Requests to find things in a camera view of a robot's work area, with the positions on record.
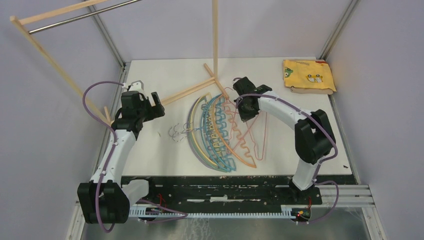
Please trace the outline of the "pink wire hanger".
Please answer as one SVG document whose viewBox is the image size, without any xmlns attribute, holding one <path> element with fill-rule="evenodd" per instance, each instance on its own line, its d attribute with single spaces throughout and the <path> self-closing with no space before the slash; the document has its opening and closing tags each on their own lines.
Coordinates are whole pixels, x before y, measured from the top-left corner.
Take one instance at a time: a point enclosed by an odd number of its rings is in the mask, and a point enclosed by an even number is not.
<svg viewBox="0 0 424 240">
<path fill-rule="evenodd" d="M 257 117 L 257 119 L 250 129 L 250 133 L 252 134 L 252 137 L 254 138 L 255 143 L 252 142 L 252 138 L 249 135 L 245 137 L 245 140 L 246 140 L 246 145 L 250 148 L 251 155 L 254 157 L 255 163 L 257 163 L 258 161 L 263 162 L 266 156 L 268 115 L 266 113 L 265 114 L 261 113 L 255 117 Z M 237 125 L 243 134 L 247 130 L 246 124 L 250 126 L 253 123 L 254 118 L 251 120 L 248 120 L 247 122 L 242 122 L 240 117 L 236 118 Z"/>
</svg>

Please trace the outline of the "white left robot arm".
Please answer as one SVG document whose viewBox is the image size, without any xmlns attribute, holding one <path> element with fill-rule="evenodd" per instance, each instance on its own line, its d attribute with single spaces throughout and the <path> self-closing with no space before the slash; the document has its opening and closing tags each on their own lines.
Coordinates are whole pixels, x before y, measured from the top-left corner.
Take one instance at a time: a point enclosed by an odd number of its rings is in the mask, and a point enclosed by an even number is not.
<svg viewBox="0 0 424 240">
<path fill-rule="evenodd" d="M 163 117 L 165 108 L 157 92 L 152 92 L 154 105 L 136 90 L 121 94 L 121 108 L 111 124 L 110 141 L 98 169 L 89 182 L 77 189 L 85 222 L 88 224 L 123 224 L 130 207 L 138 200 L 150 204 L 158 191 L 147 180 L 132 180 L 122 185 L 122 175 L 130 151 L 145 122 Z"/>
</svg>

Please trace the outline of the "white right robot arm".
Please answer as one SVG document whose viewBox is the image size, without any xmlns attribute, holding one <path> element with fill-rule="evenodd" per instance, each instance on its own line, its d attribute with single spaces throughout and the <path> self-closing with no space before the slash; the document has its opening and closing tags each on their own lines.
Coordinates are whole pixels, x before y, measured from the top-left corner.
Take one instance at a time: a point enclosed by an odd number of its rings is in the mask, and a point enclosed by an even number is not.
<svg viewBox="0 0 424 240">
<path fill-rule="evenodd" d="M 282 99 L 265 84 L 255 86 L 247 77 L 236 77 L 232 88 L 238 94 L 234 102 L 242 122 L 265 112 L 294 131 L 294 147 L 299 161 L 288 196 L 293 203 L 302 204 L 309 198 L 308 189 L 315 183 L 319 165 L 331 158 L 332 150 L 337 150 L 327 113 L 322 109 L 302 109 Z"/>
</svg>

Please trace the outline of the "orange wavy plastic hanger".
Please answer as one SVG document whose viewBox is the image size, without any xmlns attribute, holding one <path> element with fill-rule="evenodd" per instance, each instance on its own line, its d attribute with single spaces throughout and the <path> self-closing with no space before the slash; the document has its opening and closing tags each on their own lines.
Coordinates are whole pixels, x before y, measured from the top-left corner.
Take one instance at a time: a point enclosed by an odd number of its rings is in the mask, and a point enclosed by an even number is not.
<svg viewBox="0 0 424 240">
<path fill-rule="evenodd" d="M 246 136 L 249 135 L 252 138 L 252 142 L 255 144 L 253 135 L 251 134 L 251 127 L 255 123 L 257 117 L 251 125 L 246 125 L 246 131 L 242 133 L 237 124 L 237 117 L 240 117 L 239 111 L 236 108 L 236 104 L 231 102 L 223 94 L 217 95 L 216 99 L 212 102 L 212 106 L 215 108 L 217 105 L 219 109 L 223 110 L 226 116 L 226 122 L 229 125 L 228 141 L 224 142 L 224 145 L 228 151 L 241 163 L 250 167 L 257 168 L 255 158 L 251 154 L 250 148 L 247 146 Z"/>
</svg>

